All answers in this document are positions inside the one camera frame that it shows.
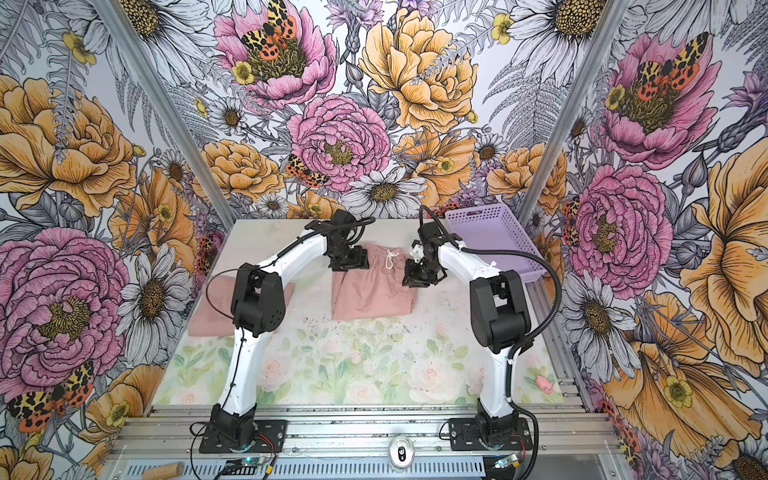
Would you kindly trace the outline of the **pink shorts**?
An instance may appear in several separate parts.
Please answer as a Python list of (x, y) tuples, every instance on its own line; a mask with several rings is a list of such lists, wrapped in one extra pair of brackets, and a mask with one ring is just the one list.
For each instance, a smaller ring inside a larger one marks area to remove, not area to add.
[(350, 321), (406, 316), (413, 311), (418, 291), (404, 286), (406, 261), (401, 248), (363, 244), (368, 269), (334, 272), (331, 319)]

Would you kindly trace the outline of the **lilac plastic laundry basket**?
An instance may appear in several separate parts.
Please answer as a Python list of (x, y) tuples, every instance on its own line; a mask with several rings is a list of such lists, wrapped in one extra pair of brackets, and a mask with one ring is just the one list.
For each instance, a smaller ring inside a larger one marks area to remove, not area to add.
[[(510, 208), (503, 203), (450, 210), (445, 214), (449, 231), (457, 234), (470, 249), (520, 250), (540, 257), (533, 241)], [(547, 270), (538, 262), (519, 256), (484, 254), (486, 263), (501, 271), (516, 271), (524, 283), (538, 281)]]

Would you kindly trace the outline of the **pink t-shirt with print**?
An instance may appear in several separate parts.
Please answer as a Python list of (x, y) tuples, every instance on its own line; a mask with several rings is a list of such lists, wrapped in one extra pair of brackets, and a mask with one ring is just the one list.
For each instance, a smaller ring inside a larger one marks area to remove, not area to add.
[(265, 279), (222, 276), (206, 285), (188, 327), (191, 337), (232, 336), (243, 331), (257, 337), (278, 328), (285, 318), (294, 285), (276, 274)]

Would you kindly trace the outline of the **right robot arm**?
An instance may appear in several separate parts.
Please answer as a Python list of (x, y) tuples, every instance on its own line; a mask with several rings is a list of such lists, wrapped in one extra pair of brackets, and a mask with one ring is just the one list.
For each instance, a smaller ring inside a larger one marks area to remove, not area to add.
[(450, 275), (468, 285), (471, 331), (487, 352), (474, 421), (477, 437), (490, 448), (528, 448), (530, 428), (510, 404), (516, 355), (533, 326), (524, 282), (518, 273), (502, 271), (468, 252), (459, 236), (436, 221), (422, 223), (417, 234), (403, 285), (428, 288)]

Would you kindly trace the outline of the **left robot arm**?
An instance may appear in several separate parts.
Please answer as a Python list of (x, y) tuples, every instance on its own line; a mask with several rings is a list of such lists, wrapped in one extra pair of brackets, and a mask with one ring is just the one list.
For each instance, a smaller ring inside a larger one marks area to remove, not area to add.
[(347, 211), (329, 220), (307, 223), (300, 235), (275, 255), (236, 270), (230, 303), (235, 347), (226, 386), (212, 407), (202, 449), (245, 452), (257, 439), (256, 376), (261, 371), (267, 343), (287, 313), (284, 287), (319, 257), (329, 259), (334, 272), (367, 269), (368, 253), (359, 244), (373, 217), (357, 219)]

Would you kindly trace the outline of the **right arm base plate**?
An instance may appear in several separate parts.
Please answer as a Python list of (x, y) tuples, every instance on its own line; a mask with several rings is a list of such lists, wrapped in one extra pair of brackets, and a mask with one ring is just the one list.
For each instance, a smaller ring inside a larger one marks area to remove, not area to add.
[(453, 451), (530, 451), (532, 429), (524, 417), (508, 415), (499, 418), (450, 418), (448, 441)]

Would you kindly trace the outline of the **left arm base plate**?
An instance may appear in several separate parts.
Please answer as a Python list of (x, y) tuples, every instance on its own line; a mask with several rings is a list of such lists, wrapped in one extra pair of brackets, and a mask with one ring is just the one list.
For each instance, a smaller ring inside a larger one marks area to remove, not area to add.
[(284, 420), (246, 420), (227, 426), (211, 422), (198, 449), (203, 454), (280, 453), (287, 426)]

